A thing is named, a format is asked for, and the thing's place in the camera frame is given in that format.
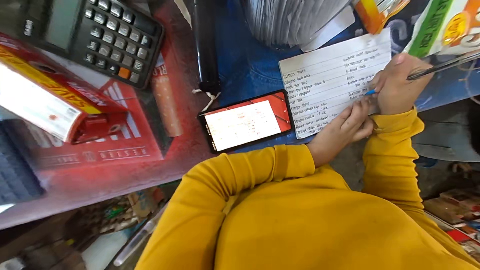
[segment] calculator button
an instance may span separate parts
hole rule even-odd
[[[103,59],[98,59],[96,61],[96,64],[95,66],[101,68],[101,69],[105,69],[105,67],[107,66],[107,61],[103,60]]]
[[[114,19],[108,18],[107,27],[112,29],[113,31],[116,31],[117,28],[119,27],[119,23]]]
[[[120,68],[119,76],[124,79],[128,79],[128,77],[130,77],[130,70],[126,68]]]
[[[103,35],[103,29],[100,27],[93,27],[92,30],[90,30],[90,34],[94,37],[101,38]]]
[[[95,18],[93,20],[96,21],[97,23],[101,24],[101,25],[104,25],[105,21],[107,20],[107,17],[105,15],[103,15],[102,13],[97,13],[97,14],[95,14]]]
[[[130,33],[130,27],[128,27],[128,25],[120,24],[119,33],[120,35],[128,37],[128,34]]]
[[[107,43],[110,43],[112,44],[113,41],[115,40],[115,36],[110,33],[110,32],[105,32],[105,34],[103,35],[103,38],[102,38],[103,41],[107,42]]]
[[[121,63],[128,66],[128,67],[131,67],[132,63],[133,63],[133,58],[125,55],[125,57],[123,57],[123,61]]]
[[[142,38],[142,43],[141,43],[141,44],[142,44],[143,46],[145,46],[145,47],[147,47],[147,48],[150,48],[150,43],[151,43],[151,39],[150,39],[149,37],[144,36],[144,37]]]
[[[117,48],[124,49],[125,45],[127,45],[127,42],[121,37],[118,37],[115,41],[115,47]]]
[[[145,50],[144,48],[138,49],[137,56],[145,60],[145,58],[147,58],[147,50]]]
[[[95,14],[95,11],[92,8],[87,8],[85,10],[85,17],[91,19],[93,18],[93,14]]]
[[[143,67],[144,67],[144,64],[138,60],[135,60],[135,63],[133,63],[133,68],[140,72],[142,71]]]
[[[135,15],[133,15],[131,11],[125,10],[125,12],[123,13],[122,20],[131,24],[134,19],[135,19]]]
[[[137,46],[129,42],[125,50],[129,54],[135,54],[137,52]]]
[[[85,54],[85,61],[89,62],[90,64],[93,64],[93,62],[95,62],[95,55],[91,54],[91,53],[88,53],[88,54]]]
[[[123,12],[123,9],[119,5],[112,4],[112,8],[110,9],[110,13],[113,16],[120,18],[122,12]]]
[[[110,58],[114,61],[120,62],[122,58],[122,54],[117,50],[113,50],[112,56],[110,56]]]
[[[132,33],[130,34],[130,39],[138,42],[140,40],[140,36],[140,32],[138,32],[137,30],[132,30]]]
[[[111,49],[107,45],[100,46],[100,49],[98,50],[99,54],[105,55],[107,57],[110,56],[110,52],[111,52]]]
[[[108,11],[110,9],[110,1],[109,0],[98,0],[98,7]]]
[[[96,41],[90,41],[90,43],[88,43],[88,46],[87,48],[91,49],[91,50],[98,50],[98,47],[100,47],[100,43],[96,42]]]
[[[139,16],[133,24],[136,28],[146,32],[147,34],[154,35],[156,26],[151,21],[147,20],[144,16]]]
[[[108,72],[110,72],[111,74],[113,75],[116,75],[118,74],[119,72],[119,67],[115,64],[108,64],[108,68],[107,68]]]
[[[135,72],[132,72],[132,75],[130,76],[130,81],[133,83],[138,83],[138,79],[140,79],[140,75],[138,75]]]

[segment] orange calculator button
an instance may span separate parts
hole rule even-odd
[[[120,68],[119,76],[124,79],[128,79],[130,77],[130,70],[126,68]]]

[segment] fingernail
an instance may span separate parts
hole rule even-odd
[[[405,61],[405,54],[399,54],[395,59],[395,65],[399,65]]]

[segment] calculator display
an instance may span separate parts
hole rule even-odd
[[[80,0],[54,0],[45,41],[67,49],[72,39]]]

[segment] paper list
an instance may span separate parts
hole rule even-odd
[[[280,61],[297,138],[321,131],[364,96],[390,60],[388,28]]]

